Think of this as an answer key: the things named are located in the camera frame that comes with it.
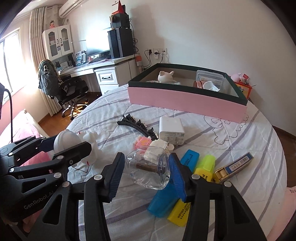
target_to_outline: window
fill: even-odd
[[[20,32],[16,30],[0,41],[0,83],[10,93],[18,91],[25,85],[24,69]]]

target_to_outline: black hair clip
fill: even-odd
[[[122,120],[118,121],[117,124],[132,127],[141,132],[145,137],[151,137],[152,141],[158,139],[158,135],[154,132],[153,127],[150,130],[147,130],[147,126],[144,122],[141,122],[141,120],[136,121],[130,114],[127,116],[123,115]]]

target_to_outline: desk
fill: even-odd
[[[92,74],[98,68],[116,65],[116,64],[119,64],[123,61],[130,60],[133,58],[134,58],[134,55],[129,55],[129,56],[122,57],[122,58],[110,59],[106,62],[93,62],[90,64],[86,63],[86,64],[82,64],[82,65],[79,65],[79,66],[76,66],[73,68],[68,68],[68,69],[62,70],[60,73],[60,76],[65,77],[65,76],[71,75],[71,77],[75,77],[75,76],[81,76],[81,75],[85,75],[85,74]]]
[[[104,95],[119,86],[127,84],[128,81],[137,76],[134,55],[65,69],[60,73],[60,76],[62,78],[69,75],[76,77],[93,73],[96,74],[96,80],[91,80],[88,86],[98,84],[102,95]]]

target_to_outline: white power adapter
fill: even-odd
[[[159,139],[173,145],[184,144],[184,128],[180,118],[162,116],[159,120]]]

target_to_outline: air conditioner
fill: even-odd
[[[61,18],[66,17],[66,15],[73,9],[87,2],[88,0],[68,0],[60,9],[59,16]]]

